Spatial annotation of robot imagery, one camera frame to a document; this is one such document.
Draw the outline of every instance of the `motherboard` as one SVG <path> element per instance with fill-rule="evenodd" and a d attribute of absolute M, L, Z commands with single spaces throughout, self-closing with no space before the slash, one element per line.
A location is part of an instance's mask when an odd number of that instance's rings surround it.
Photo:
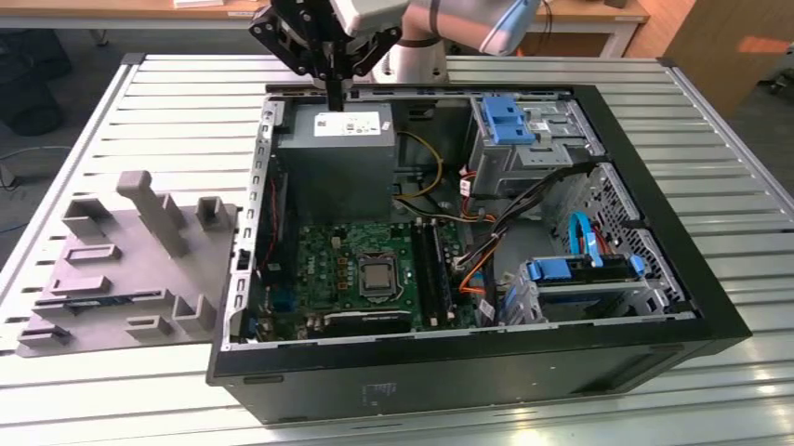
<path fill-rule="evenodd" d="M 432 258 L 420 253 L 429 251 L 425 232 L 436 250 Z M 468 297 L 452 293 L 450 277 L 450 263 L 462 249 L 454 224 L 303 226 L 293 286 L 269 296 L 273 333 L 268 337 L 367 335 L 368 326 L 377 333 L 474 326 Z M 438 279 L 446 282 L 443 296 L 436 295 L 438 286 L 427 289 L 425 283 Z"/>

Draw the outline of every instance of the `metal table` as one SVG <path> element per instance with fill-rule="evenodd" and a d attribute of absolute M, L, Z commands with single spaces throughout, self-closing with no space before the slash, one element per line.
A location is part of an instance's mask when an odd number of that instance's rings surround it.
<path fill-rule="evenodd" d="M 121 65 L 0 274 L 0 442 L 791 440 L 794 206 L 679 71 L 655 60 L 450 58 L 450 76 L 598 85 L 754 338 L 622 397 L 276 429 L 204 384 L 208 345 L 17 358 L 14 338 L 61 250 L 69 198 L 101 196 L 121 170 L 148 169 L 153 188 L 177 203 L 216 194 L 243 204 L 264 85 L 299 80 L 267 56 L 147 56 Z"/>

